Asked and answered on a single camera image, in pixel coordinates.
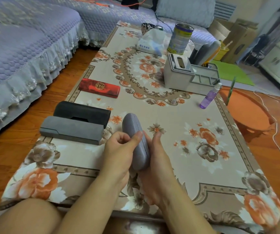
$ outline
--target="white cable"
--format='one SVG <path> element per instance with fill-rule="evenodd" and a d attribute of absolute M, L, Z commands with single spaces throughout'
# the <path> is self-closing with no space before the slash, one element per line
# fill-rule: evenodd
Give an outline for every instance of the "white cable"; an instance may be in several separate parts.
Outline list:
<path fill-rule="evenodd" d="M 254 94 L 255 94 L 256 96 L 258 96 L 258 97 L 261 99 L 262 105 L 266 108 L 266 110 L 267 110 L 268 112 L 270 112 L 269 109 L 264 105 L 264 102 L 263 102 L 262 98 L 261 98 L 259 95 L 257 95 L 256 92 L 257 92 L 257 93 L 261 93 L 261 94 L 263 94 L 263 93 L 262 93 L 262 92 L 259 92 L 259 91 L 254 91 Z M 275 141 L 275 136 L 276 136 L 276 134 L 277 134 L 277 132 L 278 132 L 278 123 L 277 123 L 277 120 L 276 120 L 276 118 L 275 118 L 274 116 L 271 115 L 271 117 L 273 117 L 273 119 L 275 120 L 275 123 L 276 123 L 276 125 L 275 125 L 275 134 L 272 136 L 272 140 L 273 140 L 273 142 L 275 143 L 275 145 L 277 146 L 277 148 L 278 148 L 279 151 L 280 151 L 280 147 L 278 146 L 278 144 L 277 144 L 276 141 Z"/>

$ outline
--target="purple liquid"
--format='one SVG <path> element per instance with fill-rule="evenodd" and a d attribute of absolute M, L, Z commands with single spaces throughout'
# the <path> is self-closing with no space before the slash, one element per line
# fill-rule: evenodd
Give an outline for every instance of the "purple liquid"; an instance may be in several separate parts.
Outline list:
<path fill-rule="evenodd" d="M 212 90 L 205 96 L 202 102 L 199 104 L 199 107 L 205 109 L 211 103 L 212 100 L 216 97 L 217 93 L 213 92 Z"/>

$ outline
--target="spray bottle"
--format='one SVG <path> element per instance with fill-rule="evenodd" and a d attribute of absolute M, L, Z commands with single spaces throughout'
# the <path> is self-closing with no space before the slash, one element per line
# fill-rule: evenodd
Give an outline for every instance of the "spray bottle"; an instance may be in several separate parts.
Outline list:
<path fill-rule="evenodd" d="M 199 104 L 199 107 L 202 109 L 205 109 L 208 107 L 208 105 L 211 103 L 212 100 L 216 97 L 217 93 L 219 92 L 222 84 L 217 83 L 217 85 L 208 92 L 208 94 L 205 96 L 205 98 L 202 100 L 202 102 Z"/>

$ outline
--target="coffee table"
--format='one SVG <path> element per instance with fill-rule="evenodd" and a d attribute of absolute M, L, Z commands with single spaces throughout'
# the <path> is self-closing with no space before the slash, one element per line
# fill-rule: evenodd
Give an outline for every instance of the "coffee table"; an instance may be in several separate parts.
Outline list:
<path fill-rule="evenodd" d="M 120 85 L 117 99 L 78 89 L 67 101 L 111 110 L 102 145 L 40 137 L 10 179 L 0 214 L 22 199 L 36 197 L 67 210 L 98 176 L 104 143 L 121 131 L 131 112 L 150 135 L 157 131 L 181 187 L 212 224 L 258 233 L 280 219 L 280 201 L 249 151 L 220 95 L 198 106 L 202 95 L 164 88 L 162 57 L 137 51 L 140 28 L 119 22 L 82 78 Z M 165 46 L 170 36 L 165 39 Z M 185 55 L 191 54 L 190 43 Z M 148 205 L 138 174 L 131 171 L 113 215 L 161 219 Z"/>

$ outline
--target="yellow container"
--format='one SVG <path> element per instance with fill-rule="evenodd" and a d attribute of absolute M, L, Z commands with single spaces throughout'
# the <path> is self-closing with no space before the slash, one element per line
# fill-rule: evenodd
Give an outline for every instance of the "yellow container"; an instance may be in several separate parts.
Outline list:
<path fill-rule="evenodd" d="M 223 56 L 230 50 L 228 48 L 224 49 L 224 47 L 225 47 L 224 43 L 221 43 L 221 49 L 216 55 L 216 57 L 214 58 L 214 60 L 220 61 L 223 58 Z"/>

